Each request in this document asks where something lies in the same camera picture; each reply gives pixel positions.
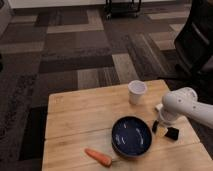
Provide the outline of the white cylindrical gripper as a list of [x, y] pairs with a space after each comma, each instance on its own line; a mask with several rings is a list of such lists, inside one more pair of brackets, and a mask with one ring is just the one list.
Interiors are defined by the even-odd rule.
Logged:
[[156, 135], [158, 137], [164, 137], [168, 132], [167, 127], [173, 125], [178, 118], [178, 115], [172, 115], [171, 113], [161, 110], [157, 117], [157, 120], [161, 125], [157, 126]]

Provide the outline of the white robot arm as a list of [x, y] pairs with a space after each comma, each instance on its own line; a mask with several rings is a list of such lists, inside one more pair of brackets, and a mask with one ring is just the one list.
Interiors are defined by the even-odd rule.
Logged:
[[162, 96], [161, 103], [156, 109], [158, 112], [156, 134], [160, 137], [165, 136], [168, 128], [182, 116], [213, 129], [213, 105], [199, 102], [196, 91], [191, 87], [167, 92]]

